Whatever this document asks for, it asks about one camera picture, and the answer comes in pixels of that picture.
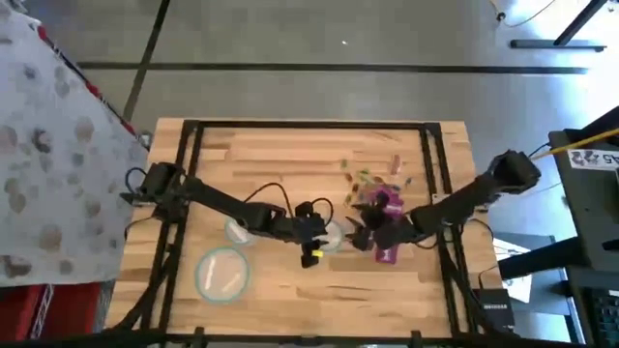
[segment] gray concrete floor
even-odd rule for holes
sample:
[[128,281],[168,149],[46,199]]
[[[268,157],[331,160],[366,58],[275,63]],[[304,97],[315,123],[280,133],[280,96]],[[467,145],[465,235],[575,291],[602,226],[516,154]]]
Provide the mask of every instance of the gray concrete floor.
[[[546,4],[496,1],[517,23]],[[558,0],[517,28],[497,25],[487,0],[171,0],[152,62],[407,64],[578,67],[587,74],[147,71],[132,117],[462,120],[483,170],[508,148],[529,152],[549,131],[586,125],[617,104],[619,9],[601,10],[578,35],[603,53],[512,50],[511,39],[555,38],[588,0]],[[129,63],[86,70],[125,109],[160,1],[28,0],[30,15],[76,62]],[[497,231],[575,234],[552,159],[531,193],[490,213]],[[519,313],[524,335],[567,340],[562,317]]]

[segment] floral patterned cloth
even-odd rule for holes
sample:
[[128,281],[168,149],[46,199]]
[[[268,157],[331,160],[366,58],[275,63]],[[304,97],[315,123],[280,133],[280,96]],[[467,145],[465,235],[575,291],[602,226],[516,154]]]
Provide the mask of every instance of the floral patterned cloth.
[[0,0],[0,286],[112,279],[147,152],[38,25]]

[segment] purple object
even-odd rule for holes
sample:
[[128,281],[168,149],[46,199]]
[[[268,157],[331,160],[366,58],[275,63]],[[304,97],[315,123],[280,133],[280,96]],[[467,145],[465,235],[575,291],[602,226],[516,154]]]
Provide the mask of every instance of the purple object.
[[[372,192],[369,198],[374,200],[379,192],[383,192],[389,197],[389,203],[387,203],[383,212],[391,218],[401,218],[404,202],[399,198],[399,192],[387,186],[381,186],[379,189]],[[398,260],[398,245],[392,246],[386,250],[377,247],[374,259],[379,263],[396,264]]]

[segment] wooden table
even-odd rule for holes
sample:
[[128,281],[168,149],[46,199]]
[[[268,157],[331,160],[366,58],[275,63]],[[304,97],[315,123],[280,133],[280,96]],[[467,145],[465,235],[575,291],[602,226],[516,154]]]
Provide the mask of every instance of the wooden table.
[[[182,124],[182,119],[159,120],[150,162],[174,162]],[[443,122],[441,127],[452,184],[459,189],[475,177],[466,127],[463,122]],[[196,176],[240,199],[268,182],[281,183],[293,207],[328,197],[335,205],[334,219],[352,230],[344,218],[355,215],[343,206],[350,186],[340,161],[348,159],[351,170],[367,168],[394,183],[411,177],[412,184],[401,195],[410,209],[429,203],[420,143],[419,132],[413,130],[207,129]],[[435,155],[433,141],[430,144]],[[393,178],[388,174],[392,155],[402,158],[400,174]],[[432,162],[440,184],[436,156]],[[277,188],[262,191],[255,200],[284,206]],[[327,211],[320,213],[324,217]],[[150,214],[150,209],[138,209],[134,219]],[[299,246],[259,239],[241,247],[251,265],[246,292],[232,304],[207,303],[195,288],[194,270],[207,251],[232,245],[224,237],[224,221],[219,213],[191,205],[169,333],[192,334],[201,326],[207,334],[406,337],[419,330],[423,337],[451,335],[436,248],[400,245],[398,262],[388,265],[376,263],[373,252],[345,244],[318,266],[303,270]],[[151,219],[131,230],[107,326],[118,323],[146,288],[160,224]],[[496,266],[491,238],[477,222],[465,226],[462,238],[469,279],[475,285],[479,272]],[[497,269],[484,273],[484,285],[501,287]],[[158,324],[163,288],[153,327]],[[462,300],[456,293],[460,327],[465,330]]]

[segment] white label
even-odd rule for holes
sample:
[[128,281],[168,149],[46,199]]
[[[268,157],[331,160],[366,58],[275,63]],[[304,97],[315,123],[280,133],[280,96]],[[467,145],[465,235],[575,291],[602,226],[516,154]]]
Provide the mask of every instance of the white label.
[[619,168],[619,152],[604,150],[568,150],[574,169],[615,170]]

